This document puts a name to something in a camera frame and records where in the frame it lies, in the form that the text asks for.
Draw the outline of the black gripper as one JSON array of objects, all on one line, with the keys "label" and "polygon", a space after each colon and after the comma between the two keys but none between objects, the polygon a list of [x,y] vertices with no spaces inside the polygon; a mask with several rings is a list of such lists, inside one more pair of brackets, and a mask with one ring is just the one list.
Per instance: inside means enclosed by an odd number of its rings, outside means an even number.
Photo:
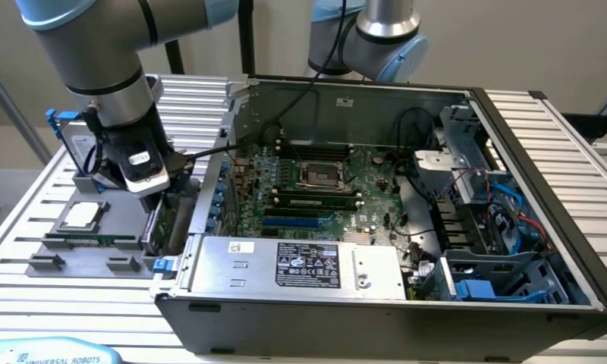
[{"label": "black gripper", "polygon": [[126,190],[184,190],[192,163],[167,139],[152,106],[131,124],[103,129],[100,174],[107,185]]}]

